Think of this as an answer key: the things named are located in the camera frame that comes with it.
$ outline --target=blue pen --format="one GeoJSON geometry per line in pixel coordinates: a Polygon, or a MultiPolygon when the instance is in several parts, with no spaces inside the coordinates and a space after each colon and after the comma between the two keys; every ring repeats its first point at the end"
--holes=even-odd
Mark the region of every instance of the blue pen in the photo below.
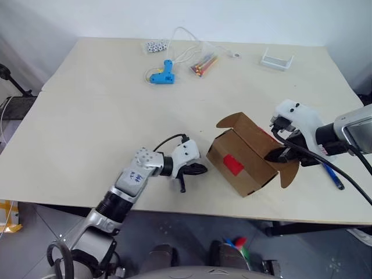
{"type": "Polygon", "coordinates": [[[333,171],[333,169],[331,169],[328,165],[326,164],[321,164],[325,170],[327,171],[327,173],[330,175],[330,177],[332,178],[333,182],[335,182],[336,186],[338,189],[340,190],[343,190],[345,189],[343,183],[341,182],[341,180],[337,177],[337,175],[335,174],[335,172],[333,171]]]}

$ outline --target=cardboard box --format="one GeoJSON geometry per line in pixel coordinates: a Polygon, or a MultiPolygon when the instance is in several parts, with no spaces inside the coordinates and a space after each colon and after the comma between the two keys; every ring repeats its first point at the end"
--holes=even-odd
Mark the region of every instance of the cardboard box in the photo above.
{"type": "Polygon", "coordinates": [[[282,147],[244,113],[229,115],[218,122],[217,128],[231,128],[214,139],[207,158],[241,196],[260,190],[278,173],[282,188],[292,183],[299,161],[273,163],[264,157],[282,147]]]}

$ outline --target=yellow object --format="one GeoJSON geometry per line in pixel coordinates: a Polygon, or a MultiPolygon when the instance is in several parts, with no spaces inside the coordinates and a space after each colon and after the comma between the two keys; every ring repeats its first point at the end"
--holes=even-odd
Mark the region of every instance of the yellow object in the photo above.
{"type": "Polygon", "coordinates": [[[18,224],[18,213],[18,202],[14,201],[12,206],[12,201],[0,200],[0,232],[4,230],[5,233],[15,233],[22,228],[18,224]]]}

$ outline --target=gray floor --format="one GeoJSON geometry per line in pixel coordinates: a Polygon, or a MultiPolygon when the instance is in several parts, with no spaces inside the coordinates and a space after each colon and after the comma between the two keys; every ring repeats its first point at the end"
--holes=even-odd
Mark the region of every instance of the gray floor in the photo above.
{"type": "MultiPolygon", "coordinates": [[[[82,218],[28,203],[20,204],[20,218],[23,229],[0,240],[0,278],[40,279],[48,269],[48,244],[82,218]]],[[[227,217],[131,212],[116,237],[117,252],[135,270],[155,245],[168,243],[177,248],[181,265],[201,265],[212,240],[243,236],[253,261],[279,260],[286,279],[372,278],[372,248],[345,230],[268,238],[256,224],[227,217]]]]}

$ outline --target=white wall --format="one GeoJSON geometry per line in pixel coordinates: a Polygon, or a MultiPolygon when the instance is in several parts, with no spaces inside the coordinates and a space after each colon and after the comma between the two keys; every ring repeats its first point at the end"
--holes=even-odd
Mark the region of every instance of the white wall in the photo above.
{"type": "Polygon", "coordinates": [[[371,0],[0,0],[0,47],[40,87],[77,37],[168,38],[184,26],[210,41],[325,45],[368,92],[371,15],[371,0]]]}

